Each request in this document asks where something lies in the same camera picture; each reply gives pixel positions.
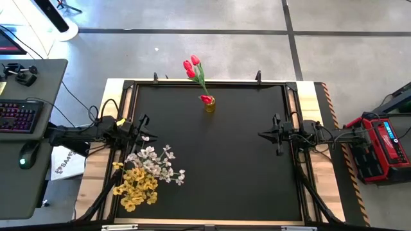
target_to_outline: white paper bag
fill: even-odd
[[[51,153],[51,180],[61,180],[84,173],[85,157],[63,146]]]

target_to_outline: rgb keyboard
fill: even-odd
[[[0,133],[33,133],[43,102],[0,99]]]

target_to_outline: computer mouse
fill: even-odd
[[[20,150],[19,166],[21,169],[30,169],[36,162],[39,141],[28,141]]]

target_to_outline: wooden board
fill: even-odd
[[[114,99],[119,105],[121,99],[121,93],[125,80],[142,80],[142,79],[108,79],[101,101],[101,105],[107,99]],[[265,81],[265,82],[284,82],[284,81]],[[315,93],[314,83],[312,81],[297,81],[297,87],[299,90],[300,106],[302,110],[302,116],[304,119],[312,119],[322,122],[319,104],[317,101],[317,95]],[[130,95],[127,94],[127,101],[130,100]],[[291,103],[292,109],[295,109],[295,104]],[[105,108],[105,115],[117,116],[117,110],[113,103],[107,104]],[[127,108],[125,108],[123,117],[127,114]],[[318,146],[318,150],[324,150],[326,146]],[[101,150],[96,152],[87,158],[85,173],[83,176],[82,184],[77,197],[76,213],[77,217],[80,217],[93,203],[97,195],[100,193],[103,181],[105,168],[109,158],[109,150]],[[313,166],[313,172],[315,175],[315,183],[317,191],[327,204],[327,206],[333,211],[336,217],[344,221],[344,213],[342,210],[340,195],[338,192],[337,181],[335,179],[332,163],[317,153],[311,153],[311,163]],[[309,204],[310,216],[315,220],[315,214],[313,210],[313,202],[311,196],[307,194],[307,201]],[[107,217],[111,205],[112,195],[107,197],[104,218]],[[116,219],[116,223],[162,223],[162,224],[215,224],[215,225],[302,225],[302,221],[205,221],[205,220],[172,220],[172,219]]]

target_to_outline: vase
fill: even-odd
[[[214,112],[216,110],[216,99],[212,97],[211,103],[204,103],[204,109],[206,112]]]

